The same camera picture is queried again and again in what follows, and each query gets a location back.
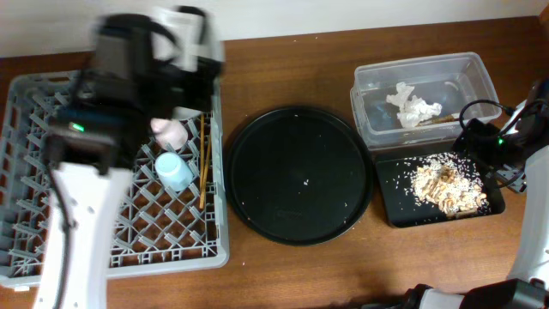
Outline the grey plate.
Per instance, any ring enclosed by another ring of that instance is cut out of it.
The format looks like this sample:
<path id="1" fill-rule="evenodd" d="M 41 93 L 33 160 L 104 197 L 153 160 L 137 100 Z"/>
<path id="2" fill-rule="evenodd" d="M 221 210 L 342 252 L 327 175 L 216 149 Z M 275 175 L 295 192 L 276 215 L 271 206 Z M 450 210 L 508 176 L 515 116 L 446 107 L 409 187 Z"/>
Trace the grey plate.
<path id="1" fill-rule="evenodd" d="M 153 20 L 165 27 L 177 42 L 174 45 L 168 39 L 154 38 L 154 55 L 157 58 L 173 57 L 173 65 L 181 70 L 197 71 L 199 57 L 211 58 L 223 63 L 225 51 L 223 43 L 217 38 L 215 25 L 208 12 L 192 6 L 157 7 L 153 10 Z M 212 109 L 220 92 L 220 75 L 214 80 Z M 207 112 L 199 112 L 183 107 L 176 107 L 172 115 L 175 119 L 194 118 Z"/>

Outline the pink cup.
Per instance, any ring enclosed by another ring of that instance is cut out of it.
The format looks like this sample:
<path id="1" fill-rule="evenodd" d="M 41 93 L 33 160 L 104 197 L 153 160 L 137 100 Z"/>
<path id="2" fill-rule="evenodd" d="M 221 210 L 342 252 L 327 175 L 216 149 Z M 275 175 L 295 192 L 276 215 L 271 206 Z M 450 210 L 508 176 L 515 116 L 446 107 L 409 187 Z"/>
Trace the pink cup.
<path id="1" fill-rule="evenodd" d="M 177 119 L 152 118 L 150 126 L 155 141 L 164 150 L 168 150 L 168 146 L 179 150 L 188 140 L 187 130 Z"/>

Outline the gold foil wrapper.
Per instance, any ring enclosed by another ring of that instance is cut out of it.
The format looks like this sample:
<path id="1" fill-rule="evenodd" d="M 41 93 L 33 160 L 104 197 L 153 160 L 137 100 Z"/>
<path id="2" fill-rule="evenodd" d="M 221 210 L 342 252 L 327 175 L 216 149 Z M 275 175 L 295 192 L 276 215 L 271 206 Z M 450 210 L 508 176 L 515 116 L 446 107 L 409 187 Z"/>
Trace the gold foil wrapper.
<path id="1" fill-rule="evenodd" d="M 444 117 L 439 118 L 431 118 L 426 121 L 423 121 L 419 123 L 420 126 L 427 126 L 427 125 L 433 125 L 433 124 L 443 124 L 448 122 L 454 122 L 459 118 L 459 113 L 453 113 Z"/>

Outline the food scraps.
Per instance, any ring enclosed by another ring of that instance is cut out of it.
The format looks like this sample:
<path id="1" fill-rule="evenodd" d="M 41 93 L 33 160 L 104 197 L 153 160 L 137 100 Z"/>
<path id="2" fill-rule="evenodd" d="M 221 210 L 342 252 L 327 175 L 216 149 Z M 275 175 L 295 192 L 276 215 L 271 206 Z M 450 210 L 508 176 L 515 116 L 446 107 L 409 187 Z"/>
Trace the food scraps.
<path id="1" fill-rule="evenodd" d="M 413 210 L 425 206 L 456 218 L 476 214 L 489 205 L 477 167 L 456 153 L 409 157 L 395 166 L 404 170 L 389 182 L 412 199 Z"/>

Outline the white napkin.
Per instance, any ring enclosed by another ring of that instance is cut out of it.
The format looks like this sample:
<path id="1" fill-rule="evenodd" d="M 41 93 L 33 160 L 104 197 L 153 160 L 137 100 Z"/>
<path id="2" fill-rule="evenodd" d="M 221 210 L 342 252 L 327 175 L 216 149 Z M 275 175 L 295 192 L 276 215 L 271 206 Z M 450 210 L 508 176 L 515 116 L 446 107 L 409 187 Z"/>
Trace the white napkin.
<path id="1" fill-rule="evenodd" d="M 395 89 L 396 94 L 388 94 L 386 102 L 398 108 L 396 117 L 404 129 L 414 128 L 419 123 L 441 114 L 442 106 L 439 103 L 428 104 L 424 99 L 412 95 L 414 86 L 399 82 Z"/>

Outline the blue cup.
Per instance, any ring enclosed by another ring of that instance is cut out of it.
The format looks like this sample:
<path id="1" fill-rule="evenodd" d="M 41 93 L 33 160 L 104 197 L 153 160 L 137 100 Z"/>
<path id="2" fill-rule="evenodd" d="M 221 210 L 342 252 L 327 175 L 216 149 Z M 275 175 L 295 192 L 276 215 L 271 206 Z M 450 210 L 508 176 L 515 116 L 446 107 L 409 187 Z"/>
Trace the blue cup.
<path id="1" fill-rule="evenodd" d="M 185 161 L 172 152 L 161 154 L 155 160 L 154 169 L 162 185 L 176 192 L 185 190 L 194 178 Z"/>

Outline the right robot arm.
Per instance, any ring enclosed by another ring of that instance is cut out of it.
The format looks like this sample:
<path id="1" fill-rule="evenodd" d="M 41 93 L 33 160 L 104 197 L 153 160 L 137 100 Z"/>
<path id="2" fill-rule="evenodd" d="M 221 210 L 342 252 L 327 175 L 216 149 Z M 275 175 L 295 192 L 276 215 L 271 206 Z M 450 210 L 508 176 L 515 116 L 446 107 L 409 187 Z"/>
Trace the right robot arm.
<path id="1" fill-rule="evenodd" d="M 520 247 L 507 280 L 447 294 L 419 284 L 398 308 L 521 308 L 548 306 L 548 81 L 537 81 L 499 129 L 477 118 L 462 122 L 452 150 L 469 156 L 493 178 L 500 167 L 519 167 L 527 182 Z"/>

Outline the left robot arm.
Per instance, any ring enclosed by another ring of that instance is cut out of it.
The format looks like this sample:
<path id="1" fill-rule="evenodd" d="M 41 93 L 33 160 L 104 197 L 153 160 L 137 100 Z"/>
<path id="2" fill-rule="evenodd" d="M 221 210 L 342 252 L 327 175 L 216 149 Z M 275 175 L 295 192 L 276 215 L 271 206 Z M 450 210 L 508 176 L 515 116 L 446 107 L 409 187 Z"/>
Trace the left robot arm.
<path id="1" fill-rule="evenodd" d="M 45 137 L 50 216 L 35 307 L 106 306 L 115 221 L 136 155 L 148 139 L 166 143 L 177 125 L 211 111 L 222 66 L 202 9 L 102 19 Z"/>

